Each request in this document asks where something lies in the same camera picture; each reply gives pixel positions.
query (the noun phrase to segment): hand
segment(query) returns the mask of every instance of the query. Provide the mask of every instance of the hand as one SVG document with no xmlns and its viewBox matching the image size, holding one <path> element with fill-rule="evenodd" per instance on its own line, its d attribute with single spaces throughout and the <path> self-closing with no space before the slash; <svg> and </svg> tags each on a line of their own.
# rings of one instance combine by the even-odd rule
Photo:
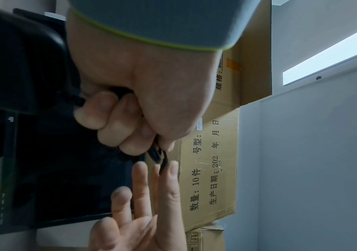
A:
<svg viewBox="0 0 357 251">
<path fill-rule="evenodd" d="M 87 99 L 75 118 L 98 130 L 104 145 L 140 155 L 158 134 L 159 146 L 169 151 L 195 129 L 211 101 L 221 52 L 142 43 L 98 29 L 71 12 L 67 40 Z M 111 86 L 134 94 L 118 100 L 108 91 Z"/>
<path fill-rule="evenodd" d="M 132 192 L 120 187 L 111 195 L 112 218 L 98 221 L 90 232 L 89 251 L 186 251 L 178 182 L 179 165 L 172 161 L 159 177 L 152 171 L 151 213 L 147 165 L 133 166 L 134 219 L 130 209 Z"/>
</svg>

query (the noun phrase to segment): brown cardboard box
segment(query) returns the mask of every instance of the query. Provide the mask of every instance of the brown cardboard box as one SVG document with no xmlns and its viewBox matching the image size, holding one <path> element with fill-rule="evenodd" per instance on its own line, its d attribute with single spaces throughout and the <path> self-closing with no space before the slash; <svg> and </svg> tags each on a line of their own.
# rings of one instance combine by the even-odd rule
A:
<svg viewBox="0 0 357 251">
<path fill-rule="evenodd" d="M 271 0 L 261 0 L 241 39 L 222 54 L 212 103 L 197 129 L 168 154 L 180 166 L 186 231 L 235 213 L 239 107 L 269 95 Z M 153 165 L 149 157 L 147 163 Z"/>
<path fill-rule="evenodd" d="M 187 251 L 225 251 L 223 229 L 210 225 L 186 233 Z"/>
</svg>

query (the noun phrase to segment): ceiling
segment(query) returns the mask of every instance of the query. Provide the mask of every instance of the ceiling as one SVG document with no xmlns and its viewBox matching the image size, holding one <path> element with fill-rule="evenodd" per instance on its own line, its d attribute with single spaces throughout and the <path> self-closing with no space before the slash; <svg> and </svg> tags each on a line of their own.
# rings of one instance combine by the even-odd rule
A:
<svg viewBox="0 0 357 251">
<path fill-rule="evenodd" d="M 272 5 L 282 5 L 289 0 L 272 0 Z"/>
</svg>

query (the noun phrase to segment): blue-gray sleeve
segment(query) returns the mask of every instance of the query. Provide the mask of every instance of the blue-gray sleeve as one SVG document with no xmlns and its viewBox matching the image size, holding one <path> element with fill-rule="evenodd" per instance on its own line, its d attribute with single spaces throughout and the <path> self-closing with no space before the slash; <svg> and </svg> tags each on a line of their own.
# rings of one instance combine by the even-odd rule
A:
<svg viewBox="0 0 357 251">
<path fill-rule="evenodd" d="M 193 50 L 220 50 L 241 36 L 260 0 L 69 0 L 74 13 L 113 33 Z"/>
</svg>

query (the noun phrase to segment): yellow-green trim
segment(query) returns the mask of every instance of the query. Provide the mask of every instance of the yellow-green trim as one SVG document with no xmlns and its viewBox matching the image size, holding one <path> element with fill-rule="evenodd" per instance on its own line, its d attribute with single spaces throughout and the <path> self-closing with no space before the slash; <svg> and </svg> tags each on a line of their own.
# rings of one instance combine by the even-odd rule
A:
<svg viewBox="0 0 357 251">
<path fill-rule="evenodd" d="M 159 46 L 163 46 L 163 47 L 169 47 L 169 48 L 174 48 L 174 49 L 182 49 L 182 50 L 196 50 L 196 51 L 210 51 L 210 52 L 214 52 L 214 51 L 219 51 L 219 50 L 227 50 L 230 49 L 232 46 L 234 45 L 229 45 L 226 47 L 222 47 L 222 48 L 207 48 L 207 47 L 196 47 L 196 46 L 189 46 L 189 45 L 179 45 L 179 44 L 174 44 L 174 43 L 167 43 L 167 42 L 161 42 L 161 41 L 156 41 L 156 40 L 152 40 L 149 38 L 143 38 L 143 37 L 139 37 L 136 35 L 132 35 L 132 34 L 128 34 L 125 33 L 123 31 L 118 31 L 116 29 L 113 29 L 111 27 L 105 26 L 99 22 L 96 22 L 92 19 L 89 19 L 88 17 L 84 16 L 82 13 L 80 13 L 78 10 L 75 10 L 74 8 L 71 8 L 71 11 L 78 16 L 79 18 L 83 19 L 84 21 L 86 21 L 87 23 L 110 33 L 113 33 L 115 35 L 119 35 L 122 37 L 126 37 L 126 38 L 130 38 L 133 40 L 138 40 L 141 42 L 145 42 L 145 43 L 150 43 L 153 45 L 159 45 Z"/>
</svg>

